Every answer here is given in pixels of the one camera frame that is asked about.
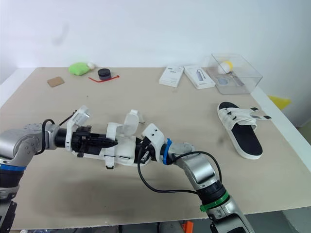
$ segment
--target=green ring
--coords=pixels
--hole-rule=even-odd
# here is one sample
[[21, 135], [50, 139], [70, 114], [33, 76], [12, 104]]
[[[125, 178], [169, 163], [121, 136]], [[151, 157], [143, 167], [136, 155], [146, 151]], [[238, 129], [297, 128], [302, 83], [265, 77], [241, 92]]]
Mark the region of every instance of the green ring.
[[207, 205], [201, 205], [200, 206], [200, 210], [202, 212], [206, 212], [207, 210], [209, 210], [209, 209], [211, 209], [211, 208], [213, 208], [213, 207], [223, 203], [228, 197], [229, 197], [229, 194], [226, 191], [225, 194], [221, 198], [217, 199], [216, 201], [213, 201], [213, 202], [211, 202], [211, 203], [209, 203]]

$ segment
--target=tabletop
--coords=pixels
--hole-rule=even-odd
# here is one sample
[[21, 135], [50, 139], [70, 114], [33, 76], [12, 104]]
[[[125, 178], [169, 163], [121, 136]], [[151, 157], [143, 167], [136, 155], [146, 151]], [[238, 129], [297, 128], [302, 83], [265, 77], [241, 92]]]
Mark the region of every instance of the tabletop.
[[[311, 205], [311, 173], [270, 121], [258, 122], [256, 135], [264, 155], [258, 160], [239, 156], [217, 116], [216, 107], [230, 101], [241, 108], [259, 107], [251, 95], [221, 95], [216, 88], [197, 90], [183, 75], [179, 87], [158, 84], [164, 68], [111, 68], [120, 77], [96, 83], [97, 71], [83, 76], [67, 68], [37, 68], [0, 109], [0, 131], [52, 118], [61, 122], [86, 105], [95, 133], [108, 122], [123, 123], [131, 109], [154, 123], [175, 142], [189, 142], [214, 155], [223, 183], [245, 214]], [[51, 88], [47, 80], [65, 83]], [[151, 162], [145, 179], [159, 189], [192, 189], [176, 166]], [[46, 150], [28, 165], [15, 198], [12, 229], [52, 229], [120, 225], [205, 218], [200, 200], [187, 193], [159, 194], [139, 179], [137, 169], [104, 161], [76, 158], [64, 149]]]

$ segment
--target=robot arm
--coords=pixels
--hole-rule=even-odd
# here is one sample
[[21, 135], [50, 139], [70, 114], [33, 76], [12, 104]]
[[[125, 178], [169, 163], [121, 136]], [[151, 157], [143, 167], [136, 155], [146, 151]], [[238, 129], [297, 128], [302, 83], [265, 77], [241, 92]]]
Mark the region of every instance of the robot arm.
[[[36, 154], [57, 147], [77, 152], [100, 155], [102, 149], [118, 144], [105, 134], [91, 133], [91, 127], [82, 124], [89, 117], [86, 110], [75, 113], [67, 124], [67, 129], [59, 125], [32, 124], [23, 130], [8, 130], [0, 134], [0, 227], [1, 232], [9, 232], [17, 204], [12, 201], [19, 188], [19, 181], [26, 166]], [[222, 185], [208, 159], [194, 151], [189, 143], [165, 143], [163, 133], [150, 124], [143, 132], [148, 140], [136, 143], [135, 162], [152, 160], [175, 164], [182, 168], [202, 201], [201, 211], [213, 221], [213, 233], [253, 233], [249, 222], [237, 204]]]

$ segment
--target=white box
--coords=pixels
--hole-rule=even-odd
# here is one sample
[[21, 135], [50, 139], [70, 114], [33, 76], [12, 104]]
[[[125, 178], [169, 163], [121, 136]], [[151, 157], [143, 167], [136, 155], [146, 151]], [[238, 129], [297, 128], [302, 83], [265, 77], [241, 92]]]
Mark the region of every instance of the white box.
[[183, 75], [183, 67], [166, 67], [163, 72], [159, 83], [166, 86], [178, 87], [181, 76]]
[[210, 88], [215, 86], [215, 82], [199, 66], [186, 66], [185, 74], [190, 79], [196, 89]]

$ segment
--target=blue ring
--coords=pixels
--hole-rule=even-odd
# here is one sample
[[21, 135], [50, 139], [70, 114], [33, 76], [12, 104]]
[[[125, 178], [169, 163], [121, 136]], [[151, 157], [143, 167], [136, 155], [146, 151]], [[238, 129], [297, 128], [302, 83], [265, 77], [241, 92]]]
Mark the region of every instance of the blue ring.
[[26, 170], [26, 166], [10, 166], [5, 164], [0, 164], [1, 170], [8, 170], [8, 171], [24, 171]]
[[172, 140], [170, 140], [170, 139], [168, 138], [168, 139], [167, 139], [166, 148], [165, 148], [165, 150], [164, 150], [164, 156], [163, 156], [163, 163], [164, 163], [165, 165], [167, 165], [166, 159], [167, 159], [167, 156], [168, 156], [168, 153], [169, 153], [169, 148], [170, 148], [171, 144], [172, 144]]

